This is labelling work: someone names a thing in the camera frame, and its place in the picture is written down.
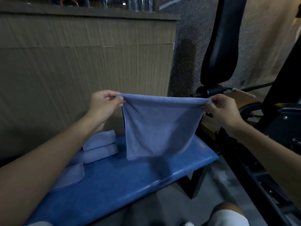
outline blue bench pad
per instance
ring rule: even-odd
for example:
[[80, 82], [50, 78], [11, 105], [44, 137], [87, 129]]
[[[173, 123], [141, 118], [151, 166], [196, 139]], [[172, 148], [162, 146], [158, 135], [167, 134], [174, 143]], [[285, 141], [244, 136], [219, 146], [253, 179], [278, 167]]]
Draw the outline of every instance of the blue bench pad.
[[183, 153], [134, 161], [126, 159], [125, 136], [116, 144], [118, 154], [85, 165], [81, 182], [47, 194], [25, 225], [86, 225], [218, 159], [197, 136]]

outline knee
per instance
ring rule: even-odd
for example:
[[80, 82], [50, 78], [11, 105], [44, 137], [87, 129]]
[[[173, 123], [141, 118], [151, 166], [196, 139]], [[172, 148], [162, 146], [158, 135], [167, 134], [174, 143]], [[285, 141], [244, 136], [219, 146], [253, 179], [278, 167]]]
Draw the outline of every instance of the knee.
[[237, 205], [232, 204], [230, 202], [222, 202], [222, 203], [216, 205], [213, 208], [212, 213], [211, 213], [210, 216], [212, 216], [214, 213], [216, 213], [217, 211], [222, 210], [222, 209], [229, 209], [229, 210], [232, 210], [234, 212], [237, 212], [237, 213], [245, 216], [244, 213], [243, 213], [243, 210], [240, 207], [238, 207]]

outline wooden wall panel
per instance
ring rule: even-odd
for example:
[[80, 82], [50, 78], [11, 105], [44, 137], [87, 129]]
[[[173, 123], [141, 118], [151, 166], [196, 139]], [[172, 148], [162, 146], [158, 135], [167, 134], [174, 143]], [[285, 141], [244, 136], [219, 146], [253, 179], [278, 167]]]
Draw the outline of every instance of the wooden wall panel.
[[[58, 134], [112, 89], [166, 96], [173, 44], [0, 49], [0, 158]], [[124, 133], [121, 110], [106, 123]]]
[[173, 44], [175, 21], [0, 15], [0, 48]]

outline left hand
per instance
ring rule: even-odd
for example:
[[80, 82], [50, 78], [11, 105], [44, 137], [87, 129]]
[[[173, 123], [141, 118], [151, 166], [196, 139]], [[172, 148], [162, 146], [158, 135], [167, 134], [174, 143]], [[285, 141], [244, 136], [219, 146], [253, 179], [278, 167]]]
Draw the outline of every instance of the left hand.
[[95, 133], [103, 129], [106, 120], [113, 114], [114, 110], [123, 106], [125, 101], [122, 96], [116, 97], [120, 92], [111, 90], [97, 91], [92, 94], [90, 108], [86, 114], [92, 118], [97, 125]]

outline stack of folded towels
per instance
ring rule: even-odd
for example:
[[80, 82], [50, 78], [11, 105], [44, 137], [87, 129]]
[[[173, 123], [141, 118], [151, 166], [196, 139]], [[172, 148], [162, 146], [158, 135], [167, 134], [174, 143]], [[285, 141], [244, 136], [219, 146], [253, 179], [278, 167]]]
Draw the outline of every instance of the stack of folded towels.
[[114, 130], [94, 134], [73, 156], [49, 192], [61, 190], [80, 182], [85, 175], [84, 164], [92, 163], [118, 153], [115, 141]]

